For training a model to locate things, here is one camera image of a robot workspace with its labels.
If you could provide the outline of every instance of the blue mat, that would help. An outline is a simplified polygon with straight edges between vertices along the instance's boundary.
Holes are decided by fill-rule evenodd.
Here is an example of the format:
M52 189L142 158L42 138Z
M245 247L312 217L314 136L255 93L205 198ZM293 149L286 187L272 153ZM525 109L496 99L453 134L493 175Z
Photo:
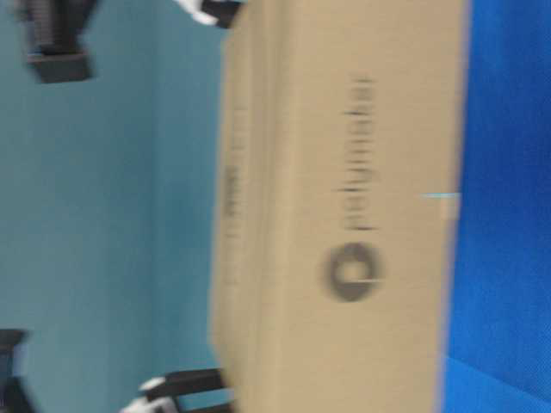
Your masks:
M551 412L551 1L473 4L445 413Z

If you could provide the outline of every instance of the black object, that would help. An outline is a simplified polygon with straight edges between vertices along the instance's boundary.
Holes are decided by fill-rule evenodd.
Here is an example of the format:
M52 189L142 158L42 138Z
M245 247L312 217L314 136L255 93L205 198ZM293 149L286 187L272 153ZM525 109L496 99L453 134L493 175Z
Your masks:
M27 61L43 83L90 78L90 59L80 44L99 0L16 0L25 26Z
M240 8L240 2L203 0L201 11L216 17L218 19L216 26L219 28L230 28Z
M224 389L226 386L216 368L206 370L189 370L184 372L168 373L164 376L164 382L153 388L144 390L143 396L149 402L159 398L171 398L178 411L186 411L178 402L179 396ZM215 406L188 410L189 413L232 413L232 406L218 404Z
M0 411L34 413L20 378L14 376L15 351L26 338L23 330L0 330Z

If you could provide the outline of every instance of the teal wall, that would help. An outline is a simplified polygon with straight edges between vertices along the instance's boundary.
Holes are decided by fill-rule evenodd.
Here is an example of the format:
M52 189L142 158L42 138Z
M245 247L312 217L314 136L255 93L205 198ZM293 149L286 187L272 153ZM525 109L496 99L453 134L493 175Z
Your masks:
M158 372L215 365L209 273L224 31L158 3L156 309ZM225 397L187 398L200 407Z
M223 34L169 0L104 1L99 77L41 85L0 9L0 327L34 332L24 370L46 413L116 412L153 374L216 363Z
M99 78L39 85L0 3L0 326L40 407L115 412L154 368L156 3L102 2Z

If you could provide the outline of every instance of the cardboard box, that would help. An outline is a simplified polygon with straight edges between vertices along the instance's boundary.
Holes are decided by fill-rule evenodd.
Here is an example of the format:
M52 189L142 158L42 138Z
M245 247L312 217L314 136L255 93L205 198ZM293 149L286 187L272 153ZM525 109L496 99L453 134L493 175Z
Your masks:
M243 8L226 44L213 294L238 410L439 403L453 208L433 194L456 192L465 8Z

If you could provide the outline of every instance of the circular logo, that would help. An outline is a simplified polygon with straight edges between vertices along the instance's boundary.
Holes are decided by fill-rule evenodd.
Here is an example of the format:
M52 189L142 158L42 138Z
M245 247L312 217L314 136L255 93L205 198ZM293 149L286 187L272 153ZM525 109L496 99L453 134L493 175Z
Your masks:
M347 243L331 254L331 290L348 302L364 299L380 280L376 252L362 243Z

